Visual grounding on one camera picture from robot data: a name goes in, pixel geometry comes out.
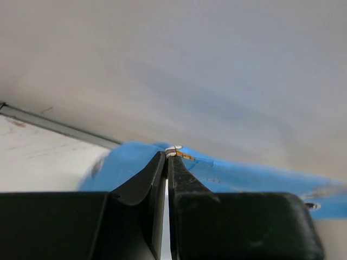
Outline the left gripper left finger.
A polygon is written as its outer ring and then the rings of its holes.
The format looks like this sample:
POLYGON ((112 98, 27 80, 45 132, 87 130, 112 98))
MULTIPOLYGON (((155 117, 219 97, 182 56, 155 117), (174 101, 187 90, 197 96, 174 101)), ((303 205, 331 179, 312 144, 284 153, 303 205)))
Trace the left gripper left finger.
POLYGON ((165 155, 110 192, 1 194, 1 259, 160 259, 165 155))

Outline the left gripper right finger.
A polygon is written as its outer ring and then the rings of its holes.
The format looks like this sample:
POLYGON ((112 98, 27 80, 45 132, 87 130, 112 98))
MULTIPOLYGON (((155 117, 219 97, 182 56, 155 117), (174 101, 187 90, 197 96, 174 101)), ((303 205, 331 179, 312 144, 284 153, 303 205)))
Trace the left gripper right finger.
POLYGON ((168 159, 173 259, 324 259, 306 205, 284 192, 215 193, 168 159))

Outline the blue space print cloth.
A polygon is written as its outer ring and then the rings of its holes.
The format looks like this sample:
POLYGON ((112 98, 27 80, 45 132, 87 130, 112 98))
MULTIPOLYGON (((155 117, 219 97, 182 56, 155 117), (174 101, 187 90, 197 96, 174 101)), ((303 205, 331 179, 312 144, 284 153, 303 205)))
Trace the blue space print cloth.
POLYGON ((306 203, 315 220, 346 218, 346 184, 318 175, 224 161, 185 146, 125 142, 101 156, 80 191, 111 191, 143 170, 157 152, 180 159, 213 192, 289 192, 306 203))

